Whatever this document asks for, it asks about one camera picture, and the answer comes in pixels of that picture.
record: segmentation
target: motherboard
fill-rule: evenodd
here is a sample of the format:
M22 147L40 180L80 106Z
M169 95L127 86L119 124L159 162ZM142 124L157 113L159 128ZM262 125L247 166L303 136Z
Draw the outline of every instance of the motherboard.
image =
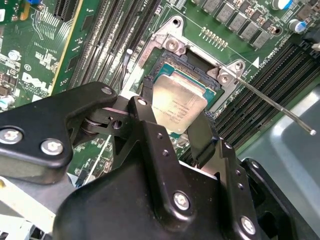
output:
M319 17L319 0L5 0L1 111L94 81L140 94L148 78L181 160L203 110L241 151L281 114L236 78L294 106L320 82ZM74 149L68 172L81 186L112 161L101 135Z

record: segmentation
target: capacitor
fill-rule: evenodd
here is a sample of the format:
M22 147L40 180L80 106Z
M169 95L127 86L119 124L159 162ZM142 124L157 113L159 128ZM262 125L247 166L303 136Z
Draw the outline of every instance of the capacitor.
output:
M294 33L301 34L307 29L307 24L304 21L300 21L298 19L292 19L289 22L288 27Z
M14 103L15 99L11 95L0 98L0 108L3 110L8 109L8 107L12 106Z
M271 7L274 10L286 10L291 6L292 3L293 0L272 0Z
M17 50L11 50L8 53L8 57L10 58L10 60L12 61L19 61L21 59L21 55L20 52L18 52Z

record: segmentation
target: blue connector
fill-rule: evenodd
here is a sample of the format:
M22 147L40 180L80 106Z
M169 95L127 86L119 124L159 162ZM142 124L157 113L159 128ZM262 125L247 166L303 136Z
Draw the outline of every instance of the blue connector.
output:
M40 4L41 0L27 0L27 2L33 5L33 4Z

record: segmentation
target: metal screw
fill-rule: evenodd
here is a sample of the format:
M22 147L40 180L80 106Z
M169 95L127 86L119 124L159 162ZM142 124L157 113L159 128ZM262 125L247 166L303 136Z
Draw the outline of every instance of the metal screw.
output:
M232 146L231 146L229 143L227 143L226 141L224 142L224 145L225 145L228 149L232 149Z
M258 168L259 168L258 163L256 163L255 161L252 161L251 163L252 163L252 165L253 165L256 169L258 169Z
M225 84L226 82L228 82L228 78L226 76L223 76L221 78L221 81Z
M41 143L41 150L47 155L56 156L62 153L64 146L57 139L48 139Z
M22 133L14 128L5 128L0 130L0 143L2 144L16 144L23 138Z
M143 106L147 105L147 102L142 98L138 98L138 103L140 103Z
M104 88L101 88L102 92L104 92L105 94L108 94L108 95L111 95L112 94L112 91L110 90L110 88L108 87L104 87Z
M176 192L173 195L173 200L175 205L183 211L187 210L190 207L190 203L187 196L184 195L182 192Z
M241 223L242 223L244 230L248 234L250 234L250 235L256 234L256 228L255 228L254 224L252 223L252 221L250 221L249 218L247 218L246 216L243 216L241 218Z
M172 49L172 50L175 49L176 48L176 44L174 42L170 42L169 43L169 48Z

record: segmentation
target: black ram slot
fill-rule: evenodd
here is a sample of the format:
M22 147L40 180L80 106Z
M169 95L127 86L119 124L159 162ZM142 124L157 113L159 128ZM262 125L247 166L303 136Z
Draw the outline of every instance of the black ram slot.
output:
M292 36L250 82L281 105L287 105L320 74L318 55ZM216 129L236 149L269 124L278 111L244 88L216 119Z

